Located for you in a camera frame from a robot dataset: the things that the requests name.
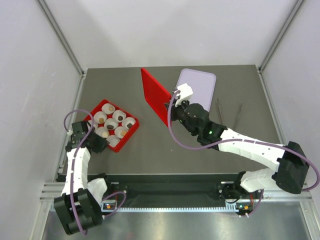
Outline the red chocolate box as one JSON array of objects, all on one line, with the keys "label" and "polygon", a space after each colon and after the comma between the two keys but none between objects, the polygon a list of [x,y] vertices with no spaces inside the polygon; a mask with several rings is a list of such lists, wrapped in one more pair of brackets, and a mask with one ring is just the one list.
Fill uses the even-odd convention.
[{"label": "red chocolate box", "polygon": [[[133,125],[133,127],[131,127],[130,129],[128,129],[127,134],[124,136],[124,138],[120,139],[120,142],[118,143],[118,145],[115,148],[110,147],[109,145],[107,145],[112,151],[114,151],[115,153],[118,153],[123,146],[128,142],[128,140],[133,136],[133,134],[136,132],[136,130],[139,128],[140,123],[139,120],[132,114],[130,114],[129,112],[127,112],[126,110],[120,108],[119,106],[117,106],[116,104],[103,99],[91,112],[90,115],[87,115],[83,120],[84,121],[88,121],[88,120],[92,120],[94,121],[94,115],[96,112],[98,111],[102,111],[102,106],[106,103],[110,103],[115,107],[115,110],[121,110],[123,112],[126,113],[126,117],[132,117],[136,120],[136,123]],[[107,115],[107,118],[113,118],[113,114]],[[104,127],[104,124],[98,124],[98,127]],[[109,130],[109,135],[115,135],[115,130]]]}]

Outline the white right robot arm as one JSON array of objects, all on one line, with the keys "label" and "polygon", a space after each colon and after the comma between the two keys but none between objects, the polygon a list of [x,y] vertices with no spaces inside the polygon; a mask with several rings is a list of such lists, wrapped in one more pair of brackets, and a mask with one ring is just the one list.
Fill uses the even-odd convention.
[{"label": "white right robot arm", "polygon": [[242,171],[233,184],[233,192],[245,198],[257,190],[280,188],[300,194],[309,170],[309,163],[301,146],[293,141],[273,144],[242,135],[209,119],[200,104],[184,100],[181,105],[165,103],[167,116],[179,121],[192,136],[197,137],[201,149],[232,153],[265,166],[257,171]]}]

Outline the metal tongs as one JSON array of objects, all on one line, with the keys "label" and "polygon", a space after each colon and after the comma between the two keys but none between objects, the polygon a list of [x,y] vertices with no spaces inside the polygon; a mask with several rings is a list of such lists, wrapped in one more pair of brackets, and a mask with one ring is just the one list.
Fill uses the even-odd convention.
[{"label": "metal tongs", "polygon": [[221,104],[221,101],[219,98],[216,99],[215,101],[216,105],[216,110],[217,110],[217,115],[218,119],[221,125],[227,125],[230,124],[232,121],[232,129],[235,129],[239,121],[241,119],[242,111],[243,111],[243,103],[241,102],[238,106],[237,109],[232,108],[232,109],[225,109],[223,108],[223,105]]}]

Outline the red box lid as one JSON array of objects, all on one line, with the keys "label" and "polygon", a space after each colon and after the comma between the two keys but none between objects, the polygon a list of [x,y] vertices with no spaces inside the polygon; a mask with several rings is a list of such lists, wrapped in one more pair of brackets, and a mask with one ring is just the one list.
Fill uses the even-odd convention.
[{"label": "red box lid", "polygon": [[171,100],[170,92],[167,91],[145,68],[141,68],[140,71],[146,102],[157,114],[160,120],[168,126],[168,109],[165,104],[168,104]]}]

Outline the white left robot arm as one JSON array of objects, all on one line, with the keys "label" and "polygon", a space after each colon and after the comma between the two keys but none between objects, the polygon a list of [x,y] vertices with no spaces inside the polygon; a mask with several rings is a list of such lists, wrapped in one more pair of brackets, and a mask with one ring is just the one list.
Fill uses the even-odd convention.
[{"label": "white left robot arm", "polygon": [[86,234],[88,229],[102,224],[102,198],[109,198],[114,191],[103,174],[88,180],[91,155],[103,152],[107,140],[96,134],[88,121],[73,123],[70,134],[65,147],[65,184],[61,196],[54,199],[53,207],[67,235]]}]

